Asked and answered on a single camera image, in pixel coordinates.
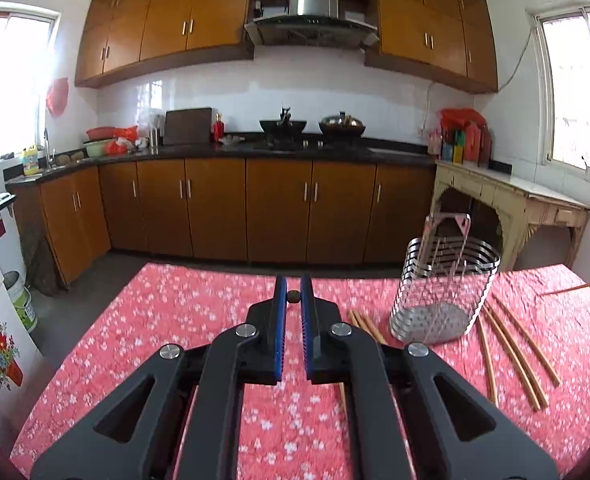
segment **red floral tablecloth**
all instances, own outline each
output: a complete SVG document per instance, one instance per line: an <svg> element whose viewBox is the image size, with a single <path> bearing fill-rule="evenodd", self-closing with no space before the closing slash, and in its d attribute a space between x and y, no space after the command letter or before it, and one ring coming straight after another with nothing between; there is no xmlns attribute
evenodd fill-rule
<svg viewBox="0 0 590 480"><path fill-rule="evenodd" d="M562 377L554 388L531 349L499 307L549 396L534 413L498 340L486 325L502 411L567 472L590 445L590 289L536 298L582 281L563 266L498 275L493 291L530 330ZM149 264L122 290L66 358L44 390L12 450L26 475L55 440L110 393L163 343L184 348L213 341L246 317L248 306L273 294L266 276L220 274ZM299 280L289 279L289 288ZM315 294L366 311L387 335L397 280L313 280ZM246 388L238 478L344 480L351 478L346 422L333 385L305 379L299 305L287 313L283 381ZM435 351L486 394L485 369L475 327ZM389 337L390 344L395 341Z"/></svg>

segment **window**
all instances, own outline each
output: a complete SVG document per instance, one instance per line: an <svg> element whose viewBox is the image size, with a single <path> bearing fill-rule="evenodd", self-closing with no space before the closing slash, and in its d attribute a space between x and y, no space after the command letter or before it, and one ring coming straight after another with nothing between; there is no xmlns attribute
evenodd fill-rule
<svg viewBox="0 0 590 480"><path fill-rule="evenodd" d="M52 26L45 18L0 12L0 156L40 142Z"/></svg>
<svg viewBox="0 0 590 480"><path fill-rule="evenodd" d="M590 166L590 7L536 17L544 77L549 160Z"/></svg>

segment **range hood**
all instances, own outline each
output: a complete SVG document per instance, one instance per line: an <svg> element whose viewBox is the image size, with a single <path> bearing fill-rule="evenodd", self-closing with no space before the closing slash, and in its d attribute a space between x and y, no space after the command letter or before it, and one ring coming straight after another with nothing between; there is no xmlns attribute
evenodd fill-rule
<svg viewBox="0 0 590 480"><path fill-rule="evenodd" d="M377 27L339 18L339 0L289 0L289 12L246 23L255 45L366 48L379 41Z"/></svg>

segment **table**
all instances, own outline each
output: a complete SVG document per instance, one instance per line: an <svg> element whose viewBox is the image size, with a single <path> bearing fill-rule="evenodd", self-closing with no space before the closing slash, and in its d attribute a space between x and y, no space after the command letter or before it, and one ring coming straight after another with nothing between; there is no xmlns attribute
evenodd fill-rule
<svg viewBox="0 0 590 480"><path fill-rule="evenodd" d="M479 200L498 214L503 245L499 270L514 268L520 251L543 225L571 229L564 263L572 266L588 222L590 207L586 204L515 176L438 160L431 213L449 188Z"/></svg>
<svg viewBox="0 0 590 480"><path fill-rule="evenodd" d="M221 330L242 322L249 305L271 297L274 283L266 276L145 266L56 372L17 439L13 463L27 475L42 452L163 343L190 348L213 341ZM543 412L533 413L508 358L486 327L500 408L556 460L561 474L590 445L590 289L536 303L534 295L579 283L566 267L554 266L499 274L492 287L512 306L563 379L562 386L554 388L523 344L549 396L550 406ZM299 280L290 278L289 288L299 288ZM313 280L313 290L338 303L345 318L349 308L368 312L387 334L397 280ZM246 388L240 479L352 478L339 391L332 384L312 386L306 381L300 319L299 305L288 306L283 381L277 387ZM389 342L395 345L390 337ZM476 328L435 351L486 394Z"/></svg>

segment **dish rack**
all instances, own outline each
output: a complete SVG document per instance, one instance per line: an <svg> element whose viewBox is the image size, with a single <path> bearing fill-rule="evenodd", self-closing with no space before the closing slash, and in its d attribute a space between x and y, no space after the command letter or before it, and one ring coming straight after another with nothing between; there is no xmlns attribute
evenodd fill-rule
<svg viewBox="0 0 590 480"><path fill-rule="evenodd" d="M440 237L438 227L445 221L459 230ZM393 337L404 343L438 344L469 332L500 262L498 251L470 237L469 230L468 214L426 218L424 234L406 251L389 319Z"/></svg>

